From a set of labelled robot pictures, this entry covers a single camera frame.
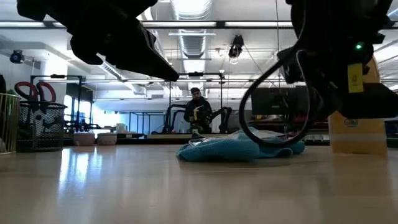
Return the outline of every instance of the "wooden floor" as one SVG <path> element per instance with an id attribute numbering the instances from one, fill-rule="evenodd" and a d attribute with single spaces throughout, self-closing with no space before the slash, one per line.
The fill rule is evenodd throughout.
<path id="1" fill-rule="evenodd" d="M 178 146 L 0 156 L 0 223 L 398 223 L 398 151 L 189 163 Z"/>

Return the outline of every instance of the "man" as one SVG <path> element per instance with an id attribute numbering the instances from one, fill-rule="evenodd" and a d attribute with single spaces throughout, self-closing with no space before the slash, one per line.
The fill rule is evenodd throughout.
<path id="1" fill-rule="evenodd" d="M 201 96 L 199 88 L 191 89 L 192 100 L 187 103 L 185 108 L 184 120 L 191 124 L 192 129 L 198 129 L 201 134 L 210 134 L 210 121 L 207 117 L 211 115 L 212 110 L 209 102 Z M 195 120 L 195 110 L 197 110 L 197 117 Z"/>

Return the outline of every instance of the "blue cloth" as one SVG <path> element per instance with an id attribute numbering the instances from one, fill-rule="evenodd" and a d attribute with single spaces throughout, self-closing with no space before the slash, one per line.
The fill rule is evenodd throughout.
<path id="1" fill-rule="evenodd" d="M 266 138 L 268 141 L 282 141 L 278 137 Z M 301 154 L 305 150 L 303 141 L 290 147 L 266 148 L 250 140 L 242 131 L 237 139 L 215 139 L 203 142 L 197 146 L 186 144 L 177 151 L 177 157 L 191 162 L 206 162 L 213 160 L 253 161 L 260 158 L 289 157 Z"/>

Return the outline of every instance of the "wire basket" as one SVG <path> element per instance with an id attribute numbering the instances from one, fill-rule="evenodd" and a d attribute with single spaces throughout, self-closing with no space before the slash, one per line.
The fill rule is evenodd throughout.
<path id="1" fill-rule="evenodd" d="M 19 97 L 0 93 L 0 154 L 16 151 Z"/>
<path id="2" fill-rule="evenodd" d="M 47 101 L 21 101 L 17 151 L 62 150 L 65 108 L 65 105 Z"/>

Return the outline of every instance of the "black jacket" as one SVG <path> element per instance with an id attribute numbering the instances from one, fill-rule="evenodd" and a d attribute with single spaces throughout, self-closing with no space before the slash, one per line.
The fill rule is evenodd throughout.
<path id="1" fill-rule="evenodd" d="M 184 113 L 184 120 L 186 122 L 189 121 L 189 117 L 193 116 L 193 110 L 199 106 L 202 106 L 198 109 L 199 113 L 202 115 L 209 116 L 212 113 L 211 106 L 209 102 L 207 102 L 204 97 L 200 97 L 200 100 L 195 101 L 191 100 L 187 103 L 187 107 L 185 108 L 185 113 Z"/>

